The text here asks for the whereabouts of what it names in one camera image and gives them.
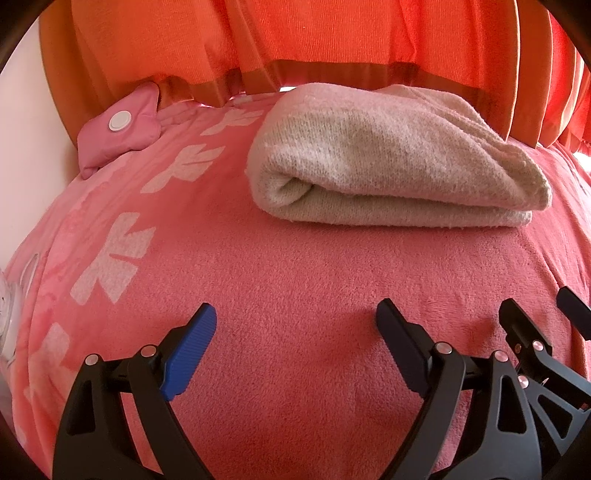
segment pink bedspread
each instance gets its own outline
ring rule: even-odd
[[[277,98],[172,107],[154,145],[75,180],[15,255],[9,278],[41,256],[11,387],[20,440],[46,472],[85,356],[130,356],[204,301],[217,334],[173,408],[218,480],[379,478],[420,406],[374,324],[384,297],[435,340],[481,356],[506,348],[496,317],[513,297],[556,357],[588,374],[554,304],[565,284],[590,296],[591,179],[569,153],[527,149],[554,201],[526,228],[290,223],[255,207],[243,172]]]

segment beige blanket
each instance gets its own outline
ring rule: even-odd
[[[462,98],[402,85],[286,93],[253,141],[246,174],[262,210],[305,222],[522,226],[551,203],[536,163]]]

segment orange curtain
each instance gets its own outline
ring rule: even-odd
[[[532,147],[591,139],[589,71],[538,0],[56,0],[40,27],[74,140],[146,80],[161,107],[307,82],[405,83],[464,97]]]

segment blanket fold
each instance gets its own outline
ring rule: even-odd
[[[338,225],[522,226],[551,203],[543,172],[462,98],[313,83],[269,112],[246,167],[255,203]]]

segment white button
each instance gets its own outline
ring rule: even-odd
[[[131,113],[127,110],[121,110],[117,112],[111,117],[109,121],[109,128],[113,132],[118,132],[119,130],[123,130],[131,123]]]

